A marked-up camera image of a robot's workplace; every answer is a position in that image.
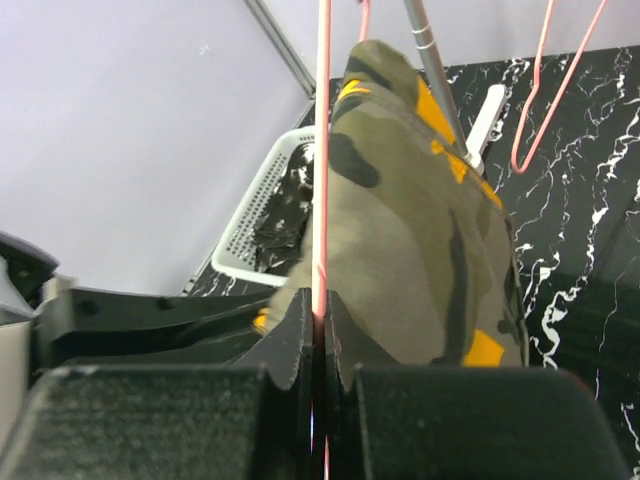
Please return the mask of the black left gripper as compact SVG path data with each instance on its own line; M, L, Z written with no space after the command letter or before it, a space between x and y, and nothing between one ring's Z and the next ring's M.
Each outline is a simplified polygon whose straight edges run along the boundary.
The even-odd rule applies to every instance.
M310 296L65 290L31 330L5 479L311 479Z

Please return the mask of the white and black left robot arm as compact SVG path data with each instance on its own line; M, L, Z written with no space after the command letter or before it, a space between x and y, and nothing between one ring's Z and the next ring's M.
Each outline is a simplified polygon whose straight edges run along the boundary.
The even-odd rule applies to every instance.
M83 290L1 238L5 479L311 479L308 296Z

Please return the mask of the green yellow camouflage trousers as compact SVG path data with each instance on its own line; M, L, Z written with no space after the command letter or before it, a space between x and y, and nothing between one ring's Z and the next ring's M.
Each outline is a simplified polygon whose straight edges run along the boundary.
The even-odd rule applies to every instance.
M403 364L525 366L512 225L388 44L351 51L328 138L328 286Z

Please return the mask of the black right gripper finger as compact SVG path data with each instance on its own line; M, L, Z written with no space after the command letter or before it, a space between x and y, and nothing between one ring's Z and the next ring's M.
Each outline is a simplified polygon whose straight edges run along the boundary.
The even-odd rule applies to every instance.
M328 296L333 479L628 479L606 417L574 375L397 363Z

